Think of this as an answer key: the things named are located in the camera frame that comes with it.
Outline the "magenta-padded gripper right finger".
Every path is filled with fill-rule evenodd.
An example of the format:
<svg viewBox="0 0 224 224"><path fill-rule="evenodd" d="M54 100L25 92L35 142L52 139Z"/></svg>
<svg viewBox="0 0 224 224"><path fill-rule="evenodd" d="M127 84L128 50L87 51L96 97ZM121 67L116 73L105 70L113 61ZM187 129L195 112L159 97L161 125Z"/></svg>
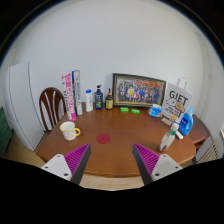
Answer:
<svg viewBox="0 0 224 224"><path fill-rule="evenodd" d="M132 154L136 160L142 181L145 185L182 169L182 167L167 154L159 155L139 144L133 145Z"/></svg>

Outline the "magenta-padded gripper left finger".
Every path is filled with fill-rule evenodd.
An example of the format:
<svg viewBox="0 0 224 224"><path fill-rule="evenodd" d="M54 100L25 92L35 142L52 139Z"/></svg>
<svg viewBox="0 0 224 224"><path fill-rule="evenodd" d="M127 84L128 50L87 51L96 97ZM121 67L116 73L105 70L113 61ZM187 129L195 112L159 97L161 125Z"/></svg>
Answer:
<svg viewBox="0 0 224 224"><path fill-rule="evenodd" d="M87 143L66 155L56 154L42 169L79 185L91 155L91 144Z"/></svg>

